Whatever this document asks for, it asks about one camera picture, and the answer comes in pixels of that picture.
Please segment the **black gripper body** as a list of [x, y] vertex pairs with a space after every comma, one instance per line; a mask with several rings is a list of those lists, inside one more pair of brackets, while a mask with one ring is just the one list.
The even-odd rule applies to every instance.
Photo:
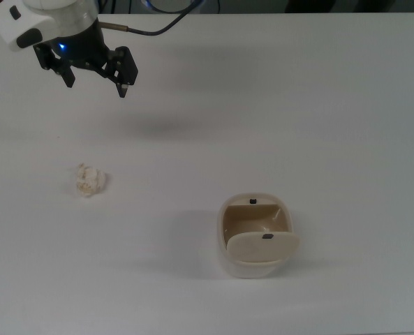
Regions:
[[86, 66], [89, 63], [102, 68], [108, 62], [109, 52], [98, 19], [78, 34], [54, 39], [54, 53], [59, 56], [59, 67]]

